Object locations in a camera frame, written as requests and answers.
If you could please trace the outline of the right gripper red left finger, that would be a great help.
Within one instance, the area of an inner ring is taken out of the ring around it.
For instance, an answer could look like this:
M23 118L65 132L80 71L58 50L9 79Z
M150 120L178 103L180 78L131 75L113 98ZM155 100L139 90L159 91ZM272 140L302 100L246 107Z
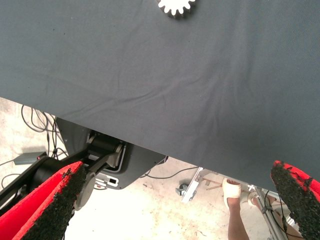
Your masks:
M0 217L2 240L60 240L86 180L81 161L68 164Z

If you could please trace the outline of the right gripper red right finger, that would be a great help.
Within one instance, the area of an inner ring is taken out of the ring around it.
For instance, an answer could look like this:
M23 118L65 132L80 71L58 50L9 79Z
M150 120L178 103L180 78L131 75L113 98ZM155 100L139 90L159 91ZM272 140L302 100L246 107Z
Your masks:
M305 240L320 238L320 182L286 162L276 160L270 177Z

